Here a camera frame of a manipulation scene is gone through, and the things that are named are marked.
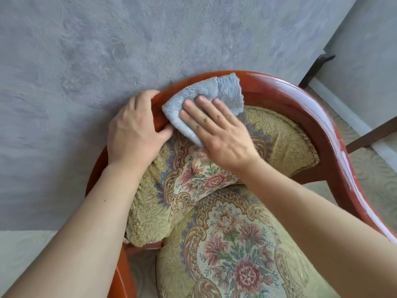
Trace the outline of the white baseboard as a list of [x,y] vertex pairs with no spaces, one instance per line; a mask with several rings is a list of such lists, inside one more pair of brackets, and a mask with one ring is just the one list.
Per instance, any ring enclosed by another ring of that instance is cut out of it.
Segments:
[[[371,127],[345,105],[335,94],[315,77],[310,88],[320,96],[360,136],[370,132]],[[397,173],[397,132],[374,142],[371,148]]]

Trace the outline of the person's right forearm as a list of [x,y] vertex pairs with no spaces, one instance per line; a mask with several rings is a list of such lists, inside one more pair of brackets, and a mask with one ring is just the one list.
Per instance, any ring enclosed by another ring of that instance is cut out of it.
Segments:
[[397,298],[397,244],[258,156],[234,174],[341,298]]

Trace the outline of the person's right hand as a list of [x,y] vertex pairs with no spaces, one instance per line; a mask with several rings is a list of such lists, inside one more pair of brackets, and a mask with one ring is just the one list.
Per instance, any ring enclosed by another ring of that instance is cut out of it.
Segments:
[[[200,95],[193,100],[203,110],[199,100],[207,98]],[[246,127],[223,127],[220,136],[198,138],[203,142],[203,150],[211,161],[233,175],[240,176],[249,167],[262,161]]]

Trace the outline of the person's left hand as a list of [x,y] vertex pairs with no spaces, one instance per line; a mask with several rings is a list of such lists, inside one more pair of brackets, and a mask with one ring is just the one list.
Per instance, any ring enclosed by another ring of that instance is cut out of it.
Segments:
[[165,143],[157,143],[151,101],[160,91],[146,90],[133,96],[110,122],[108,165],[146,170]]

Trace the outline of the dark wooden furniture leg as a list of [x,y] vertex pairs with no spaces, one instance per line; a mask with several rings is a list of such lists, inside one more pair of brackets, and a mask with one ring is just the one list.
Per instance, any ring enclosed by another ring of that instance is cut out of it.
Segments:
[[310,82],[312,79],[315,77],[315,75],[319,72],[319,70],[322,68],[322,66],[333,60],[335,58],[335,54],[321,54],[317,57],[313,65],[310,67],[309,71],[306,73],[306,75],[303,77],[301,82],[299,83],[298,87],[301,89],[305,89],[306,87],[309,86]]

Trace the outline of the person's left forearm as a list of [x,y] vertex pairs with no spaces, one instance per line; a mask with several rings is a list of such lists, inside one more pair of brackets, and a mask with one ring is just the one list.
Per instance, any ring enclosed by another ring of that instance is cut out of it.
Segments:
[[147,165],[112,163],[2,298],[107,298]]

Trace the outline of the red wooden floral upholstered armchair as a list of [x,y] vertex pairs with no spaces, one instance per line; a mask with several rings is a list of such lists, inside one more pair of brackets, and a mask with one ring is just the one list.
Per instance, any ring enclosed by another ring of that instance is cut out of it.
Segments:
[[[300,184],[326,181],[337,204],[397,244],[369,205],[346,147],[324,108],[302,89],[253,71],[215,71],[182,80],[152,101],[162,106],[200,81],[235,74],[259,155]],[[128,218],[108,298],[136,298],[127,253],[160,249],[159,298],[337,297],[285,229],[236,177],[176,132],[144,174]]]

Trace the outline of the grey microfibre cleaning cloth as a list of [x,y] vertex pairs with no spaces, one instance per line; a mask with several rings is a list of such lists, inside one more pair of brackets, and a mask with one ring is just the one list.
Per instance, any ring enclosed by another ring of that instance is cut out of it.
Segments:
[[168,100],[163,106],[162,111],[168,121],[188,140],[198,147],[203,147],[203,142],[197,137],[196,133],[183,122],[179,116],[182,104],[185,100],[195,100],[196,97],[203,95],[209,101],[214,99],[221,100],[234,116],[239,115],[244,109],[244,97],[240,79],[235,73],[220,77],[211,77],[189,85]]

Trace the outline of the brown wooden furniture rail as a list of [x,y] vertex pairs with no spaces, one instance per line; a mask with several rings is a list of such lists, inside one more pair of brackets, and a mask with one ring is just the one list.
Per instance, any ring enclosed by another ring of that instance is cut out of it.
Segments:
[[396,131],[397,131],[397,116],[386,121],[382,125],[371,130],[365,135],[359,137],[358,139],[352,141],[350,144],[346,146],[347,153],[351,154],[360,148],[368,147],[374,142],[381,140],[393,134]]

